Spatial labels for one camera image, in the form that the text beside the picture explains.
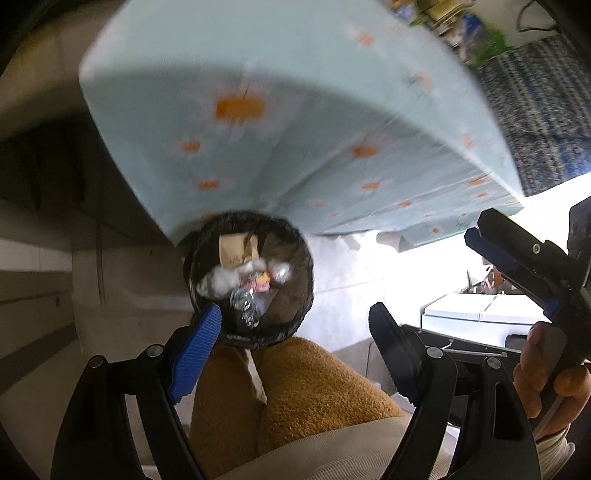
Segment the person's right hand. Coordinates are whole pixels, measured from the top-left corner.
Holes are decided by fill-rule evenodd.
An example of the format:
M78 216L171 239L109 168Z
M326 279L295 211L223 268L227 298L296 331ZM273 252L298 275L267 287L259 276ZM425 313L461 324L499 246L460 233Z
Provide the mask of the person's right hand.
M549 373L540 345L550 326L550 323L538 322L530 329L520 362L513 372L514 387L529 419L537 418L542 411L541 392L548 383ZM589 369L579 365L563 370L556 376L553 389L564 400L546 427L535 436L536 440L562 431L583 411L590 398Z

